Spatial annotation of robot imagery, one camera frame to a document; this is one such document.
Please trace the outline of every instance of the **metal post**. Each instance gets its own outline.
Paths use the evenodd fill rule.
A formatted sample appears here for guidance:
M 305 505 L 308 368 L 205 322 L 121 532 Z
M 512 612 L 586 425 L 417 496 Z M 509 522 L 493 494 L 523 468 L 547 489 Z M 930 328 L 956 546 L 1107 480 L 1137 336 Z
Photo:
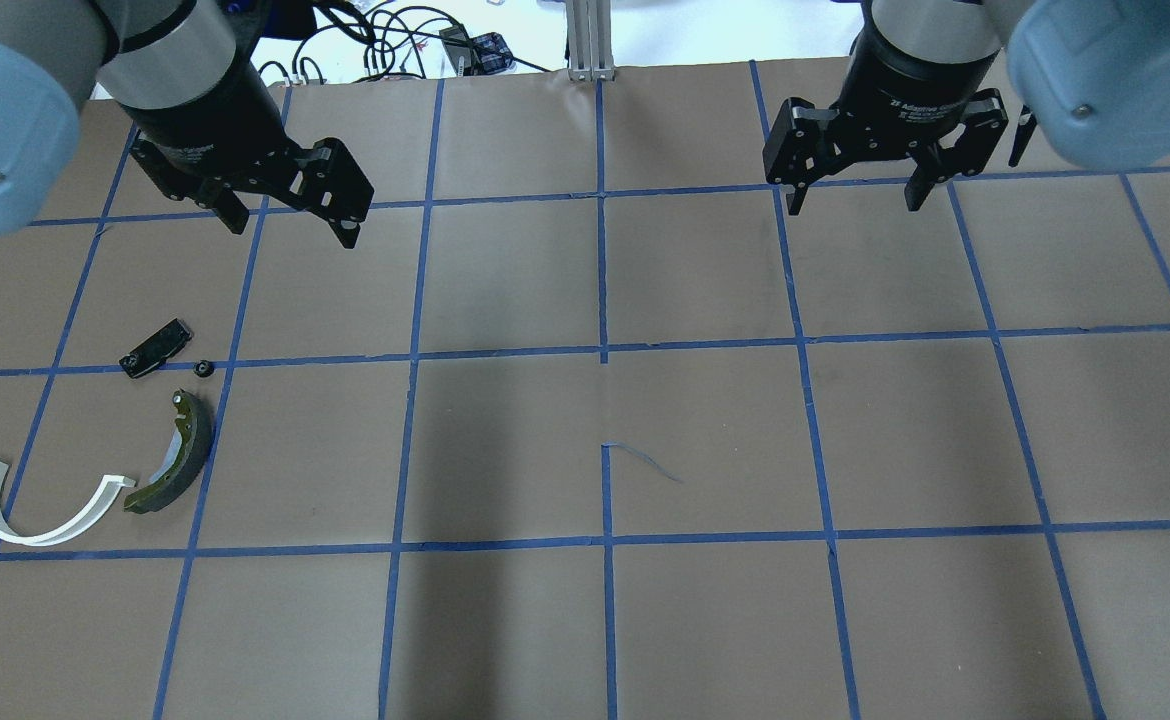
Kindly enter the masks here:
M 612 0 L 567 0 L 567 73 L 580 82 L 615 77 Z

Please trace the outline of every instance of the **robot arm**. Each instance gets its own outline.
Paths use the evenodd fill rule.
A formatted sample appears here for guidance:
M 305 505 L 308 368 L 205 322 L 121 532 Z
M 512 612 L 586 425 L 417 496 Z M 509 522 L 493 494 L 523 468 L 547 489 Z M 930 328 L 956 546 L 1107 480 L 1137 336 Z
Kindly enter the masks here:
M 1007 114 L 977 88 L 1002 47 L 1027 104 L 1010 164 L 1038 124 L 1085 169 L 1170 155 L 1170 0 L 863 0 L 863 14 L 835 104 L 790 97 L 764 146 L 768 181 L 794 186 L 791 215 L 813 181 L 854 163 L 914 159 L 909 210 L 937 183 L 983 172 Z
M 0 0 L 0 233 L 40 210 L 99 78 L 142 130 L 129 152 L 170 199 L 241 233 L 236 192 L 264 193 L 353 247 L 373 187 L 340 140 L 305 150 L 283 131 L 248 61 L 260 25 L 232 26 L 215 0 Z

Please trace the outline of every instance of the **grid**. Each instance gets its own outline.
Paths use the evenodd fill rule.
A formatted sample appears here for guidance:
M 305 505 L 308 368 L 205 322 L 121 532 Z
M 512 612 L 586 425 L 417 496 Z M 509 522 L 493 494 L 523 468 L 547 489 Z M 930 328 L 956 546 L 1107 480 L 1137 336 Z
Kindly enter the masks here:
M 751 78 L 753 78 L 753 96 L 757 100 L 759 110 L 759 123 L 762 131 L 768 132 L 768 114 L 765 114 L 763 87 L 759 80 L 758 67 L 750 63 Z M 687 543 L 744 543 L 744 542 L 804 542 L 826 543 L 828 547 L 827 561 L 828 574 L 832 588 L 831 602 L 835 612 L 838 647 L 840 649 L 842 676 L 846 685 L 847 708 L 853 720 L 861 716 L 859 694 L 856 690 L 856 673 L 854 664 L 853 646 L 849 638 L 849 620 L 845 609 L 844 583 L 840 570 L 840 553 L 838 543 L 851 539 L 945 539 L 945 537 L 982 537 L 982 536 L 1042 536 L 1046 539 L 1051 556 L 1052 570 L 1057 576 L 1057 584 L 1061 602 L 1064 603 L 1066 620 L 1069 624 L 1071 639 L 1073 639 L 1078 664 L 1082 670 L 1085 691 L 1087 691 L 1090 702 L 1092 714 L 1097 719 L 1106 716 L 1103 698 L 1097 692 L 1096 679 L 1094 679 L 1092 664 L 1089 660 L 1087 643 L 1082 629 L 1080 629 L 1078 612 L 1074 609 L 1074 601 L 1071 597 L 1069 578 L 1066 578 L 1065 565 L 1061 561 L 1060 547 L 1057 537 L 1064 534 L 1078 533 L 1101 533 L 1101 532 L 1149 532 L 1170 530 L 1170 519 L 1165 520 L 1133 520 L 1133 521 L 1093 521 L 1093 523 L 1055 523 L 1048 509 L 1048 502 L 1041 484 L 1039 484 L 1038 469 L 1034 459 L 1034 451 L 1028 440 L 1028 431 L 1021 416 L 1016 384 L 1009 369 L 1007 359 L 1002 347 L 1002 338 L 1010 337 L 1047 337 L 1047 336 L 1071 336 L 1071 334 L 1123 334 L 1123 332 L 1170 332 L 1170 323 L 1143 324 L 1143 325 L 1112 325 L 1100 328 L 1073 328 L 1073 327 L 1045 327 L 1032 329 L 1000 329 L 994 320 L 991 301 L 989 301 L 986 287 L 982 277 L 980 265 L 977 252 L 975 252 L 972 238 L 970 238 L 961 207 L 959 196 L 955 191 L 954 184 L 947 187 L 947 197 L 952 206 L 957 228 L 959 228 L 961 240 L 963 240 L 966 260 L 980 302 L 980 309 L 986 321 L 984 329 L 965 329 L 965 331 L 950 332 L 861 332 L 861 334 L 833 334 L 833 336 L 808 336 L 804 331 L 801 309 L 797 301 L 794 289 L 794 268 L 791 266 L 791 255 L 786 233 L 785 213 L 782 206 L 782 192 L 769 184 L 730 184 L 730 186 L 708 187 L 675 187 L 675 188 L 651 188 L 651 190 L 620 190 L 607 191 L 605 186 L 605 163 L 604 163 L 604 84 L 596 85 L 596 132 L 597 132 L 597 160 L 598 183 L 594 192 L 587 193 L 550 193 L 550 196 L 502 196 L 502 197 L 473 197 L 472 199 L 434 199 L 435 169 L 438 169 L 439 155 L 439 128 L 443 117 L 443 88 L 445 82 L 438 83 L 434 97 L 433 128 L 431 129 L 429 170 L 426 178 L 425 198 L 421 201 L 393 201 L 374 204 L 378 208 L 420 208 L 422 211 L 419 263 L 417 263 L 415 281 L 415 304 L 412 311 L 411 348 L 407 354 L 385 354 L 376 356 L 319 356 L 319 357 L 274 357 L 274 359 L 239 359 L 238 345 L 241 340 L 243 320 L 247 310 L 248 296 L 252 292 L 253 269 L 255 269 L 256 255 L 260 247 L 261 233 L 264 222 L 271 215 L 292 213 L 291 210 L 270 208 L 268 199 L 260 204 L 260 208 L 253 211 L 259 218 L 255 231 L 253 231 L 252 249 L 248 254 L 246 274 L 242 282 L 241 295 L 238 301 L 238 317 L 234 322 L 233 337 L 229 354 L 225 359 L 220 359 L 218 365 L 223 368 L 223 386 L 220 391 L 221 413 L 216 419 L 218 443 L 211 451 L 206 469 L 202 475 L 200 488 L 197 493 L 197 509 L 190 532 L 188 543 L 184 548 L 160 548 L 160 550 L 101 550 L 101 551 L 0 551 L 0 562 L 12 561 L 50 561 L 50 560 L 105 560 L 105 558 L 177 558 L 183 562 L 181 578 L 179 580 L 176 605 L 172 611 L 172 624 L 170 624 L 168 638 L 166 639 L 159 688 L 154 698 L 154 720 L 164 715 L 166 701 L 166 690 L 168 688 L 170 673 L 172 673 L 173 656 L 177 650 L 179 637 L 181 637 L 184 602 L 190 584 L 191 571 L 198 558 L 205 557 L 247 557 L 247 556 L 307 556 L 307 555 L 358 555 L 358 553 L 378 553 L 388 556 L 388 591 L 385 601 L 384 637 L 381 644 L 381 664 L 379 674 L 379 716 L 385 716 L 388 706 L 388 680 L 390 667 L 393 661 L 394 624 L 398 601 L 398 577 L 399 564 L 401 564 L 405 553 L 472 553 L 472 551 L 511 551 L 525 550 L 525 548 L 555 548 L 555 547 L 589 547 L 603 548 L 604 556 L 604 619 L 605 619 L 605 657 L 607 657 L 607 712 L 611 719 L 620 716 L 618 709 L 618 671 L 617 671 L 617 637 L 615 637 L 615 580 L 614 580 L 614 548 L 620 546 L 641 544 L 687 544 Z M 291 104 L 291 90 L 287 91 L 283 100 L 283 118 L 287 119 L 289 104 Z M 82 224 L 95 225 L 95 236 L 90 249 L 87 253 L 85 263 L 78 277 L 77 290 L 74 293 L 73 303 L 61 329 L 58 345 L 54 361 L 49 366 L 37 368 L 0 368 L 0 377 L 15 377 L 15 375 L 36 375 L 46 377 L 44 388 L 37 409 L 29 427 L 27 441 L 25 443 L 21 460 L 15 464 L 15 473 L 11 480 L 11 491 L 6 498 L 5 512 L 11 512 L 21 487 L 22 474 L 26 461 L 32 452 L 33 445 L 40 430 L 47 398 L 50 396 L 53 383 L 61 375 L 75 373 L 117 373 L 113 365 L 61 365 L 61 356 L 64 355 L 70 328 L 73 328 L 74 316 L 78 310 L 83 290 L 87 286 L 88 273 L 92 268 L 92 259 L 99 246 L 99 236 L 106 231 L 106 225 L 111 222 L 151 222 L 151 220 L 170 220 L 181 218 L 207 218 L 211 213 L 174 213 L 163 215 L 122 215 L 110 214 L 113 205 L 115 192 L 119 186 L 125 160 L 125 148 L 131 142 L 135 129 L 128 136 L 128 143 L 118 159 L 113 173 L 113 181 L 99 217 L 95 218 L 68 218 L 36 220 L 35 225 L 66 225 Z M 1135 170 L 1136 173 L 1170 173 L 1170 167 L 1148 167 Z M 1085 172 L 1085 170 L 1061 170 L 1061 172 L 1039 173 L 1010 173 L 987 174 L 975 178 L 955 178 L 955 181 L 1006 181 L 1007 179 L 1020 178 L 1044 178 L 1044 177 L 1089 177 L 1112 176 L 1112 173 Z M 1158 272 L 1170 292 L 1170 268 L 1159 248 L 1157 238 L 1152 233 L 1149 222 L 1144 217 L 1141 204 L 1133 191 L 1128 174 L 1117 176 L 1123 184 L 1126 199 L 1133 206 L 1133 213 L 1138 219 L 1142 232 L 1148 241 L 1152 260 L 1157 265 Z M 908 178 L 872 178 L 849 179 L 848 181 L 821 181 L 823 186 L 863 186 L 865 184 L 902 184 Z M 771 192 L 776 213 L 778 236 L 780 236 L 780 251 L 783 273 L 787 292 L 789 310 L 791 315 L 792 336 L 789 337 L 758 337 L 749 340 L 706 340 L 706 341 L 675 341 L 659 343 L 612 343 L 608 337 L 608 270 L 607 270 L 607 225 L 605 225 L 605 213 L 607 213 L 607 200 L 612 197 L 634 196 L 709 196 L 709 193 L 723 192 Z M 438 206 L 473 205 L 493 203 L 543 203 L 559 200 L 593 199 L 597 206 L 598 218 L 598 343 L 597 345 L 577 347 L 509 347 L 501 350 L 460 350 L 460 351 L 421 351 L 420 325 L 421 307 L 425 294 L 426 274 L 428 274 L 428 248 L 431 240 L 431 213 Z M 932 199 L 940 203 L 941 199 Z M 835 507 L 832 506 L 830 488 L 826 482 L 826 469 L 823 459 L 821 424 L 819 423 L 818 406 L 813 393 L 813 379 L 810 373 L 808 348 L 819 343 L 861 343 L 861 342 L 914 342 L 934 340 L 986 340 L 991 343 L 997 359 L 998 370 L 1002 373 L 1006 402 L 1014 419 L 1016 436 L 1018 436 L 1020 448 L 1024 454 L 1025 468 L 1028 471 L 1028 481 L 1032 486 L 1034 501 L 1037 505 L 1039 521 L 1035 524 L 966 524 L 966 527 L 917 527 L 917 528 L 838 528 L 835 521 Z M 415 413 L 417 400 L 417 377 L 421 363 L 438 363 L 438 361 L 476 359 L 476 357 L 508 357 L 508 356 L 536 356 L 536 355 L 598 355 L 603 364 L 610 363 L 612 354 L 622 352 L 655 352 L 677 350 L 704 350 L 704 348 L 745 348 L 745 347 L 793 347 L 799 357 L 800 383 L 805 404 L 806 425 L 808 425 L 808 438 L 806 441 L 812 447 L 815 462 L 817 491 L 821 501 L 823 528 L 819 530 L 792 530 L 792 532 L 723 532 L 723 533 L 665 533 L 665 534 L 617 534 L 613 533 L 612 519 L 612 443 L 605 443 L 600 447 L 600 493 L 603 494 L 603 534 L 593 536 L 566 536 L 566 537 L 537 537 L 537 539 L 503 539 L 503 541 L 475 541 L 475 542 L 405 542 L 402 539 L 402 524 L 405 524 L 405 506 L 407 501 L 408 486 L 408 461 L 412 444 L 412 423 Z M 338 365 L 338 364 L 373 364 L 373 363 L 406 363 L 410 368 L 408 389 L 406 402 L 406 416 L 402 424 L 402 451 L 399 460 L 399 475 L 397 487 L 397 501 L 394 509 L 393 539 L 385 543 L 357 543 L 357 544 L 315 544 L 315 546 L 284 546 L 284 547 L 200 547 L 198 534 L 200 534 L 202 512 L 206 503 L 207 491 L 213 482 L 215 473 L 216 450 L 219 446 L 219 430 L 223 425 L 225 410 L 232 393 L 234 372 L 240 368 L 264 368 L 284 365 Z M 160 369 L 159 372 L 188 372 L 192 363 L 172 363 Z

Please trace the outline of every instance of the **curved green object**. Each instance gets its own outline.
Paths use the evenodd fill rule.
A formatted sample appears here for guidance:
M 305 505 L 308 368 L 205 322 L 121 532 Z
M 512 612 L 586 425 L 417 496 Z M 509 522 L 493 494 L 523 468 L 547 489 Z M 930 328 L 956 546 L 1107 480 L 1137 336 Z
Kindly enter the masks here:
M 180 498 L 202 469 L 211 452 L 213 424 L 204 402 L 183 389 L 172 393 L 172 405 L 177 409 L 177 428 L 172 433 L 172 445 L 163 459 L 163 468 L 150 478 L 145 487 L 123 500 L 123 510 L 145 514 L 163 510 Z

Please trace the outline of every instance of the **white plastic arc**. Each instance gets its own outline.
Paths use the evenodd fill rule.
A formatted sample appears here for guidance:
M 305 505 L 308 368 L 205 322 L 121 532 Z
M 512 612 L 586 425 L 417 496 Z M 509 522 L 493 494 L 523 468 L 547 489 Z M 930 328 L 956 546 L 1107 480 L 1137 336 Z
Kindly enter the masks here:
M 0 462 L 0 496 L 1 492 L 4 492 L 4 480 L 7 476 L 8 464 Z M 4 500 L 0 498 L 0 539 L 4 542 L 28 547 L 47 547 L 63 543 L 68 539 L 76 539 L 83 530 L 91 528 L 92 524 L 96 524 L 97 520 L 101 520 L 101 515 L 104 515 L 105 510 L 109 510 L 109 506 L 113 505 L 113 500 L 125 487 L 136 487 L 136 480 L 124 478 L 123 475 L 103 476 L 99 487 L 96 488 L 95 495 L 92 495 L 91 500 L 87 501 L 87 506 L 83 506 L 83 509 L 78 510 L 77 515 L 70 517 L 68 523 L 62 524 L 60 528 L 39 534 L 37 536 L 21 536 L 21 534 L 12 529 L 12 524 L 8 524 L 8 521 L 4 517 Z

